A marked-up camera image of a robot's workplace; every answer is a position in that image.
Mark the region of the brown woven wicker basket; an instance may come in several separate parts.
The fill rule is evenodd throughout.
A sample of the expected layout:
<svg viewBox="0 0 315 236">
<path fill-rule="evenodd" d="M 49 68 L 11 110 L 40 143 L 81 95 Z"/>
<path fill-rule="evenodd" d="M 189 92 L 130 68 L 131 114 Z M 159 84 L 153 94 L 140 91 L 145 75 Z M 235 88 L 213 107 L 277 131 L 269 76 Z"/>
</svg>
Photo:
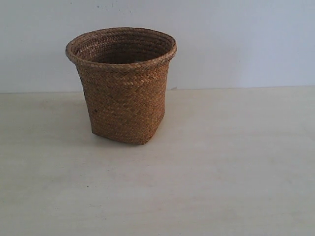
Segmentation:
<svg viewBox="0 0 315 236">
<path fill-rule="evenodd" d="M 119 27 L 72 39 L 65 48 L 81 79 L 92 133 L 146 144 L 165 114 L 167 76 L 176 40 L 160 31 Z"/>
</svg>

